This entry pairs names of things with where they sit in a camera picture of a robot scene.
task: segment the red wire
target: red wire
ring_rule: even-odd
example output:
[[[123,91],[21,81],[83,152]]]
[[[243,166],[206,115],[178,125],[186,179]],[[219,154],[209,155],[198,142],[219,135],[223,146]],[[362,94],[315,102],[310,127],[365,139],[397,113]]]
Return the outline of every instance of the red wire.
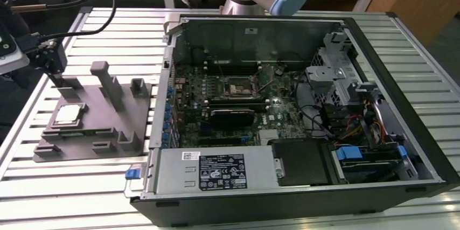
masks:
[[[350,129],[350,127],[351,127],[351,122],[353,122],[353,119],[354,118],[358,118],[358,117],[363,117],[363,115],[354,115],[354,116],[351,116],[350,118],[349,118],[349,122],[347,122],[347,130]]]

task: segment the sticker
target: sticker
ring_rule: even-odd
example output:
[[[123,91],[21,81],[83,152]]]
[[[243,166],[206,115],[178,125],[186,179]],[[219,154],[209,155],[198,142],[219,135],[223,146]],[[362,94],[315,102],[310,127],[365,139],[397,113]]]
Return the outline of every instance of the sticker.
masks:
[[[198,160],[201,159],[201,152],[183,152],[182,153],[183,160]]]
[[[245,155],[201,156],[201,190],[247,189]]]
[[[247,29],[245,29],[245,34],[258,34],[258,28],[247,28]]]

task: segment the blue latch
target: blue latch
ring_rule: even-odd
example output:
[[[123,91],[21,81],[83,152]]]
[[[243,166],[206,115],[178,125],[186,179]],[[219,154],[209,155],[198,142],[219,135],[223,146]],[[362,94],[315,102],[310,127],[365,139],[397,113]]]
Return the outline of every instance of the blue latch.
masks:
[[[362,151],[359,147],[342,147],[337,150],[339,160],[362,159]]]
[[[407,157],[409,152],[406,151],[406,148],[402,145],[399,145],[397,148],[398,148],[398,151],[399,151],[402,157]]]
[[[130,169],[125,175],[127,180],[137,180],[142,178],[142,170],[141,169]]]

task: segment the barcode sticker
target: barcode sticker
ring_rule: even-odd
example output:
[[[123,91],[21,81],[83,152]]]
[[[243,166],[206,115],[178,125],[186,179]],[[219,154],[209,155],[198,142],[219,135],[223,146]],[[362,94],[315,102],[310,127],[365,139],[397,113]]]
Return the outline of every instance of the barcode sticker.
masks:
[[[182,153],[183,160],[199,160],[201,159],[201,152],[183,152]]]

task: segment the white label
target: white label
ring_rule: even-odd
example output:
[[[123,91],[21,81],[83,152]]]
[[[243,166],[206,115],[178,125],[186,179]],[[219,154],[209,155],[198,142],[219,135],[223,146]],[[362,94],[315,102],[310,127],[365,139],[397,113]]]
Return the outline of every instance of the white label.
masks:
[[[258,28],[247,28],[247,29],[245,29],[245,34],[258,34]]]
[[[201,159],[201,152],[183,152],[182,153],[183,160],[198,160]]]

